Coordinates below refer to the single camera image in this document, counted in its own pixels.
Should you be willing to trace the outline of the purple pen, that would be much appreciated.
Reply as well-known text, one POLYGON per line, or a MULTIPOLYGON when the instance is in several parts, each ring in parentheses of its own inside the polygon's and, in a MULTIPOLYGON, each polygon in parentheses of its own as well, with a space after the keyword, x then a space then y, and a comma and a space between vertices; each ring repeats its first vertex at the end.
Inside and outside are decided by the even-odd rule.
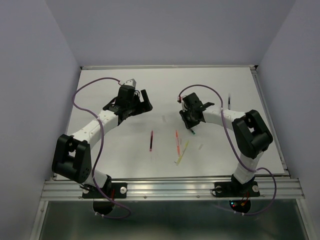
POLYGON ((227 109, 231 110, 231 94, 228 94, 228 100, 227 100, 227 109))

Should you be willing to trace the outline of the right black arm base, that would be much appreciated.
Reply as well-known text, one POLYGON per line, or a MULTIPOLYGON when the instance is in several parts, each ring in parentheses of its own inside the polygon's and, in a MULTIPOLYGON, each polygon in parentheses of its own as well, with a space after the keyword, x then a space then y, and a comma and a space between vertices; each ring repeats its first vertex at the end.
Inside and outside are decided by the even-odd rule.
POLYGON ((211 194, 217 198, 231 198, 229 205, 236 213, 247 214, 251 209, 250 198, 257 198, 260 194, 258 183, 255 177, 246 183, 240 183, 234 175, 230 181, 214 183, 211 194))

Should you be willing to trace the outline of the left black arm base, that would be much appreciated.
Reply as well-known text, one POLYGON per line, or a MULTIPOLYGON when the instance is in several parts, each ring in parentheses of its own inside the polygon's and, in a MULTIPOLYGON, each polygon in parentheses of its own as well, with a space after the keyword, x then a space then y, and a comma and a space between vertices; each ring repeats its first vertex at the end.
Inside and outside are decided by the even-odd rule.
POLYGON ((106 183, 100 190, 112 201, 105 198, 95 185, 81 184, 80 188, 82 189, 83 199, 93 200, 92 207, 96 215, 110 219, 121 218, 111 216, 110 213, 116 206, 112 201, 127 198, 128 184, 126 182, 112 182, 111 177, 107 177, 106 183))

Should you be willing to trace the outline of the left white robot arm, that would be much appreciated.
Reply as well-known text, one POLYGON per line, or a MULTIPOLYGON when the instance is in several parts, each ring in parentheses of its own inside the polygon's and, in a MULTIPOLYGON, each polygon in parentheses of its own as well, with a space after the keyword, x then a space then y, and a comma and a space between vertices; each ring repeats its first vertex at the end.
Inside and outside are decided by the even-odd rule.
POLYGON ((93 170, 91 149, 106 133, 131 116, 153 109, 146 90, 122 85, 118 95, 105 105, 95 119, 77 132, 62 134, 58 139, 52 161, 52 171, 78 184, 89 185, 100 197, 111 193, 112 178, 93 170))

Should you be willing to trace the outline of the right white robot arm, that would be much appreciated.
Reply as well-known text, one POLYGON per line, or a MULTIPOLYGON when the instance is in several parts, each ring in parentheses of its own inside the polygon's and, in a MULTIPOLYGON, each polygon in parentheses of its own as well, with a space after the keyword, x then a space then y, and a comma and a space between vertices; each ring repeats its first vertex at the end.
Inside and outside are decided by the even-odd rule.
POLYGON ((273 142, 273 136, 256 110, 248 112, 224 108, 224 103, 202 103, 196 93, 178 97, 182 110, 179 114, 189 130, 200 123, 222 126, 238 165, 230 182, 231 192, 242 195, 253 181, 258 162, 273 142))

